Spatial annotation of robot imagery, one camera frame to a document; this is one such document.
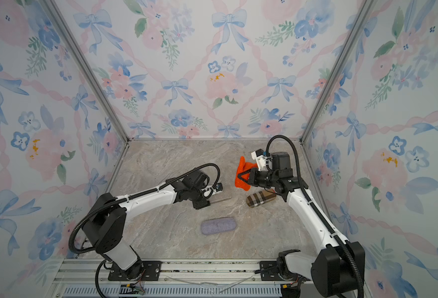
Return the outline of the orange microfiber cloth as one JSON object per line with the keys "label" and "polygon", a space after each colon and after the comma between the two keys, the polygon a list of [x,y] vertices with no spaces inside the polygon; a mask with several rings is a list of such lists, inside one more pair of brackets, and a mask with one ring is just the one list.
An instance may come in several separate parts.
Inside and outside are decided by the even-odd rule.
{"label": "orange microfiber cloth", "polygon": [[244,156],[240,157],[240,162],[236,170],[235,187],[249,191],[251,186],[248,184],[250,172],[253,168],[257,168],[257,164],[250,163],[245,160]]}

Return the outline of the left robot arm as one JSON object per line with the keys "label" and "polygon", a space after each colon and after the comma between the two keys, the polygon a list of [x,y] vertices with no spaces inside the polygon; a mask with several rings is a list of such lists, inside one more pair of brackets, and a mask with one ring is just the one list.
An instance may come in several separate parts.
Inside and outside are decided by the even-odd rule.
{"label": "left robot arm", "polygon": [[209,207],[210,198],[223,191],[219,181],[210,184],[202,170],[190,171],[171,178],[152,189],[135,194],[101,195],[76,231],[85,233],[91,247],[79,254],[94,251],[113,264],[121,278],[136,280],[144,272],[144,264],[137,252],[123,239],[125,226],[146,212],[178,202],[190,201],[196,210]]}

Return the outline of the purple eyeglass case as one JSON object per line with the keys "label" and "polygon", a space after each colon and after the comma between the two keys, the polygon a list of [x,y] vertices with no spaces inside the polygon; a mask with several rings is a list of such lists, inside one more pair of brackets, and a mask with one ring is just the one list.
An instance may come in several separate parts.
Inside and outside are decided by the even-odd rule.
{"label": "purple eyeglass case", "polygon": [[204,221],[201,226],[201,233],[203,235],[215,235],[218,233],[229,232],[235,230],[237,227],[236,221],[232,217],[223,217],[219,219],[212,219]]}

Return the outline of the grey eyeglass case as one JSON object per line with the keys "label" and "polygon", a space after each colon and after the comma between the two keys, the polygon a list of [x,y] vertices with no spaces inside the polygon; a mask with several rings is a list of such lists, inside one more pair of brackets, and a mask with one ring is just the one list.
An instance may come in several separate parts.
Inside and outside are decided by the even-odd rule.
{"label": "grey eyeglass case", "polygon": [[229,196],[229,197],[221,197],[221,198],[213,197],[212,199],[209,199],[209,202],[211,204],[217,204],[219,202],[228,201],[230,199],[231,199],[231,196]]}

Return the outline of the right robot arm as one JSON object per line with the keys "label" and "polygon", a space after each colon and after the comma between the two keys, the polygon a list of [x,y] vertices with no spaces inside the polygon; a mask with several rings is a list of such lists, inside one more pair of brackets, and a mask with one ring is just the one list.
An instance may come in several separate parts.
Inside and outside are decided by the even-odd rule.
{"label": "right robot arm", "polygon": [[309,280],[325,298],[342,298],[349,292],[364,297],[363,246],[349,241],[327,218],[299,171],[292,169],[288,153],[268,155],[258,150],[251,155],[253,162],[240,158],[235,186],[244,190],[262,187],[282,197],[300,217],[317,254],[311,257],[300,250],[281,252],[276,260],[277,274],[295,284]]}

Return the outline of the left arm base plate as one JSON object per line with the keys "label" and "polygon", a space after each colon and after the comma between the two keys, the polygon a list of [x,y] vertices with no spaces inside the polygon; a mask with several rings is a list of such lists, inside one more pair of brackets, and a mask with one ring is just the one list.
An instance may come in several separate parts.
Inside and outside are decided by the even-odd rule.
{"label": "left arm base plate", "polygon": [[129,269],[121,269],[116,263],[112,263],[109,281],[158,281],[162,267],[161,261],[137,261]]}

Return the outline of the plaid eyeglass case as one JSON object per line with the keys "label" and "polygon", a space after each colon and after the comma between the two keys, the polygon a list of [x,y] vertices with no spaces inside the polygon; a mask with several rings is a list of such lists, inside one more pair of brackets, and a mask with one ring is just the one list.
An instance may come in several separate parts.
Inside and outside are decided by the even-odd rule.
{"label": "plaid eyeglass case", "polygon": [[253,194],[250,194],[246,198],[246,203],[248,207],[254,208],[261,205],[264,205],[268,202],[271,202],[277,197],[275,192],[271,192],[268,190],[261,190],[258,192],[255,192]]}

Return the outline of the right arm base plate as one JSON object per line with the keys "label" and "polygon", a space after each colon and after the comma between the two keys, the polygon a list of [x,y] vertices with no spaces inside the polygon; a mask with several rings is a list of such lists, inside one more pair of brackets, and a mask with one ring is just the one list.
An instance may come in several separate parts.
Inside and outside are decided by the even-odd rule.
{"label": "right arm base plate", "polygon": [[288,281],[291,275],[286,273],[283,261],[260,261],[260,268],[255,272],[260,275],[262,281]]}

